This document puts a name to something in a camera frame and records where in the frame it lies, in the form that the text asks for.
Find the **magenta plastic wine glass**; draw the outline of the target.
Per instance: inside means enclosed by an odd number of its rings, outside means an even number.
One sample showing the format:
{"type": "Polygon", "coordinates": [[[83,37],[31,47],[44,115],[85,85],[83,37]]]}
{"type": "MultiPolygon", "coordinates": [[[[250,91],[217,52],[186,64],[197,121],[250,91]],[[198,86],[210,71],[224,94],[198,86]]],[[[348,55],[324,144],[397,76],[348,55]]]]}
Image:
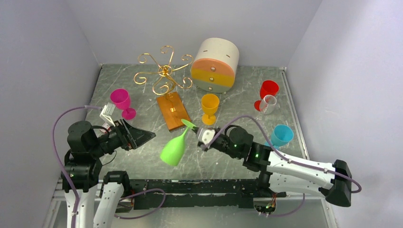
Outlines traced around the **magenta plastic wine glass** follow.
{"type": "Polygon", "coordinates": [[[121,116],[125,120],[132,120],[136,116],[136,110],[131,108],[131,98],[127,90],[119,88],[110,94],[110,99],[116,108],[122,111],[121,116]]]}

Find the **green plastic wine glass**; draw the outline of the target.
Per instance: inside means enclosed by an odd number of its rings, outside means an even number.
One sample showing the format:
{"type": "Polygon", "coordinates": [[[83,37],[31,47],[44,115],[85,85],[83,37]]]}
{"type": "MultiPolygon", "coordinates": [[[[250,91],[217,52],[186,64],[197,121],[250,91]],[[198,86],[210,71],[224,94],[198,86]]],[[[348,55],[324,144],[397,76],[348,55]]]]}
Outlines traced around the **green plastic wine glass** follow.
{"type": "Polygon", "coordinates": [[[185,136],[188,130],[192,130],[196,126],[189,120],[182,119],[181,121],[186,126],[186,129],[181,135],[171,139],[160,153],[160,159],[170,166],[179,164],[185,152],[185,136]]]}

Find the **orange plastic wine glass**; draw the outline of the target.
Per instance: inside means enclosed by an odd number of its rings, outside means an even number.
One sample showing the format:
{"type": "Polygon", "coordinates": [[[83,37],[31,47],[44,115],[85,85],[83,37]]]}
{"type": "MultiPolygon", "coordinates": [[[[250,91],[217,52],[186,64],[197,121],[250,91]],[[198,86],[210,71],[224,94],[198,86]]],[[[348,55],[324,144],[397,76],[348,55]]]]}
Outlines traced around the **orange plastic wine glass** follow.
{"type": "Polygon", "coordinates": [[[214,125],[216,122],[215,113],[220,104],[219,98],[215,94],[205,94],[201,99],[201,107],[203,110],[202,122],[205,125],[214,125]]]}

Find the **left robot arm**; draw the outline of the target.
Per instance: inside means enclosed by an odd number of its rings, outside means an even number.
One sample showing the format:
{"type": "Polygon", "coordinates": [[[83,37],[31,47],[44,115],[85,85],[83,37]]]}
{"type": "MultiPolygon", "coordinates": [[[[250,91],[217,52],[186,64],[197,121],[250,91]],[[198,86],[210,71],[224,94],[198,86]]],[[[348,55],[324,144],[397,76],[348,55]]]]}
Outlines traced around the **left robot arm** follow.
{"type": "Polygon", "coordinates": [[[115,213],[119,198],[128,196],[132,185],[126,171],[111,171],[105,180],[99,210],[94,211],[99,174],[103,167],[100,158],[112,154],[116,149],[135,150],[156,134],[131,126],[126,120],[114,122],[106,133],[97,136],[96,129],[88,121],[79,121],[68,129],[67,143],[70,147],[65,155],[62,171],[62,186],[65,192],[68,226],[71,228],[108,228],[115,213]]]}

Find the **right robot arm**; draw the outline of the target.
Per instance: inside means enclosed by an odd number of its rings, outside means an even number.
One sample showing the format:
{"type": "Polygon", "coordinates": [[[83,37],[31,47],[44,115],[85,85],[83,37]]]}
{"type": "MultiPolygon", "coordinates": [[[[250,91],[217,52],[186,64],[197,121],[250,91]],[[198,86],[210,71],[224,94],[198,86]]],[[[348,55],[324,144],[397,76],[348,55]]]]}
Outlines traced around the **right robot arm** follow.
{"type": "Polygon", "coordinates": [[[216,149],[234,159],[242,159],[247,169],[259,172],[256,189],[259,195],[296,192],[323,197],[328,203],[351,206],[352,174],[347,163],[316,162],[283,152],[274,152],[269,146],[254,142],[253,135],[240,126],[230,125],[224,132],[220,128],[194,127],[198,146],[210,146],[203,151],[216,149]]]}

